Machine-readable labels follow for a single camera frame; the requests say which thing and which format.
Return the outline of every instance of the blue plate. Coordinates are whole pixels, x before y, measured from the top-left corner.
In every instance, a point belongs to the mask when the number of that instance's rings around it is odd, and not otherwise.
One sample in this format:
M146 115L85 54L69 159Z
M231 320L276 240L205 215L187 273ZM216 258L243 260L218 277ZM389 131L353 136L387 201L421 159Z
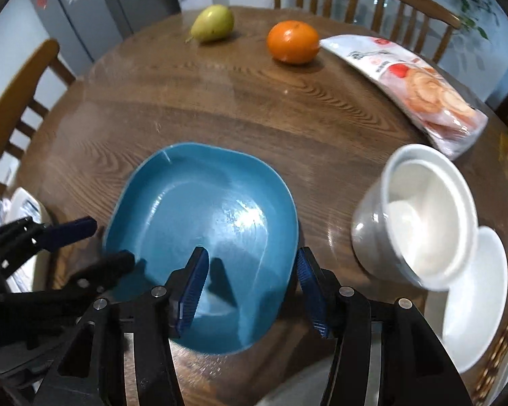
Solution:
M130 300L209 251L194 321L177 342L209 354L250 347L274 322L298 243L297 212L279 175L261 160L196 143L153 154L131 176L104 237L106 252L135 255L113 296Z

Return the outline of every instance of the wooden table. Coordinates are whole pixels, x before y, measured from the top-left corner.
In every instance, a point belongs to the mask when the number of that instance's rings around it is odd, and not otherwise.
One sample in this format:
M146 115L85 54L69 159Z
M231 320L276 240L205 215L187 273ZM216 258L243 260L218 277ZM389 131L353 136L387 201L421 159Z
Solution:
M301 242L322 267L369 298L407 297L422 307L422 290L362 270L350 224L390 154L426 138L337 56L321 51L310 65L293 67L274 62L266 50L267 33L286 19L310 23L323 38L369 31L295 10L235 8L234 14L235 34L223 42L185 44L196 16L185 13L105 55L53 108L23 158L17 184L59 221L89 214L106 225L131 172L158 149L195 141L249 153L273 166L289 186ZM508 129L469 90L451 83L490 116L457 165L480 224L497 231L508 256ZM76 257L75 248L62 253L55 286L85 265ZM508 302L502 324L507 319ZM246 406L329 356L333 346L310 326L293 281L275 324L247 351L203 356L174 344L172 351L186 404ZM486 359L464 375L469 389Z

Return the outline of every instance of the orange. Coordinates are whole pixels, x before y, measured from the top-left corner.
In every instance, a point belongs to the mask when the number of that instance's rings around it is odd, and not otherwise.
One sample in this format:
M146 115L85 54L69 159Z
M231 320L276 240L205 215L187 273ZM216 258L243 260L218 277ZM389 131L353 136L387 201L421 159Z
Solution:
M273 58L288 64L312 61L320 50L318 32L302 21L282 21L267 35L267 47Z

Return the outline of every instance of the pear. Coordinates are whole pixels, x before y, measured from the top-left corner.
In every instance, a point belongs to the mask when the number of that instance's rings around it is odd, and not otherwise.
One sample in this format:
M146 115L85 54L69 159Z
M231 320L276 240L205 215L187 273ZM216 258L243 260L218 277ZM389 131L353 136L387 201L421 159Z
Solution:
M233 22L231 10L226 6L215 4L198 15L190 29L190 35L200 43L222 39L233 30Z

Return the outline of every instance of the plastic food package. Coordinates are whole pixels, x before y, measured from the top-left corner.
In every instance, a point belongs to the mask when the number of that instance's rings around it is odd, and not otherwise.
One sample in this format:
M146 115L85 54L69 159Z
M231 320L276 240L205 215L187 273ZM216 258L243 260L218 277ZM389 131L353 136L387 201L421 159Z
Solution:
M487 124L488 117L467 104L437 70L398 44L339 35L320 45L374 81L450 159L469 149Z

